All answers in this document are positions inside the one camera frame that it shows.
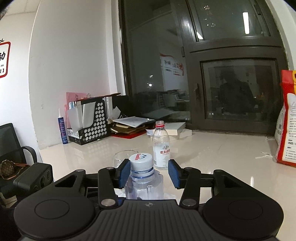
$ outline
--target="red and white bag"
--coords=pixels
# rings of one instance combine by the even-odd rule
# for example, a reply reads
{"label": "red and white bag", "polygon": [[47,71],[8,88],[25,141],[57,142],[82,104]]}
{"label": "red and white bag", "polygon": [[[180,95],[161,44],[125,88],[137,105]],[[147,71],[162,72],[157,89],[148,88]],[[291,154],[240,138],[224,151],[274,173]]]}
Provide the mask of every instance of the red and white bag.
{"label": "red and white bag", "polygon": [[296,71],[281,71],[284,106],[276,124],[278,163],[296,167]]}

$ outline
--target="blue gripper pad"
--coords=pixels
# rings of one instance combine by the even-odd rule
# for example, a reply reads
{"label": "blue gripper pad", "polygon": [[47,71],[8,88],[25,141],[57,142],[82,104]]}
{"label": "blue gripper pad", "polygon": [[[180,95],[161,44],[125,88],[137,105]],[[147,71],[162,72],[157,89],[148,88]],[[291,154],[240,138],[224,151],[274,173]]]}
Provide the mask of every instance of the blue gripper pad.
{"label": "blue gripper pad", "polygon": [[131,173],[131,161],[128,160],[128,162],[125,164],[125,166],[121,170],[121,174],[119,178],[119,187],[118,187],[119,189],[124,188],[130,173]]}
{"label": "blue gripper pad", "polygon": [[172,180],[174,187],[180,187],[180,179],[177,168],[174,166],[171,160],[168,161],[168,174],[170,175],[170,179]]}

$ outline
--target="ribbed black surface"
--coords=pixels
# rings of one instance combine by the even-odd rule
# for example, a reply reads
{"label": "ribbed black surface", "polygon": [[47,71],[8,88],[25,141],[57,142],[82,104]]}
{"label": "ribbed black surface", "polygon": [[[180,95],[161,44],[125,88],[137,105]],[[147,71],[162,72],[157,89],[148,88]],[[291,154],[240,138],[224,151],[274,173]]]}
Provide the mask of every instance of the ribbed black surface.
{"label": "ribbed black surface", "polygon": [[197,211],[182,209],[175,200],[125,200],[117,209],[102,211],[88,230],[67,240],[231,241],[232,239],[213,231]]}

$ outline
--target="plastic bottle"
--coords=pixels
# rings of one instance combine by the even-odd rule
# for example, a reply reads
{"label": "plastic bottle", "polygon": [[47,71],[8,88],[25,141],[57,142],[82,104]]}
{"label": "plastic bottle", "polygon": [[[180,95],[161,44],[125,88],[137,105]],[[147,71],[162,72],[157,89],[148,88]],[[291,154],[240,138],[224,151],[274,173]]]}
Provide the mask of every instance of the plastic bottle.
{"label": "plastic bottle", "polygon": [[162,120],[157,121],[155,127],[152,138],[154,166],[158,170],[167,170],[170,160],[170,137]]}
{"label": "plastic bottle", "polygon": [[59,118],[57,120],[59,122],[59,130],[61,132],[62,142],[63,144],[67,144],[68,138],[67,138],[66,127],[65,127],[64,117],[62,117],[60,109],[59,109]]}
{"label": "plastic bottle", "polygon": [[124,188],[127,199],[164,199],[163,175],[153,168],[152,155],[137,153],[132,155],[131,174]]}

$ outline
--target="stack of books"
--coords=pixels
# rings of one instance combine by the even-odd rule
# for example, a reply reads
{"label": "stack of books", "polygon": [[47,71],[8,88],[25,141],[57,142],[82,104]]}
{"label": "stack of books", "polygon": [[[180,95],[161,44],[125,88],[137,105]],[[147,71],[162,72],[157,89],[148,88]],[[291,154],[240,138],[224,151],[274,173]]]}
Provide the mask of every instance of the stack of books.
{"label": "stack of books", "polygon": [[149,128],[155,120],[140,117],[127,117],[113,120],[114,124],[110,130],[115,134],[134,135]]}
{"label": "stack of books", "polygon": [[[165,129],[170,137],[170,141],[178,140],[192,135],[192,130],[185,129],[185,122],[165,123]],[[146,129],[146,134],[153,137],[155,129]]]}

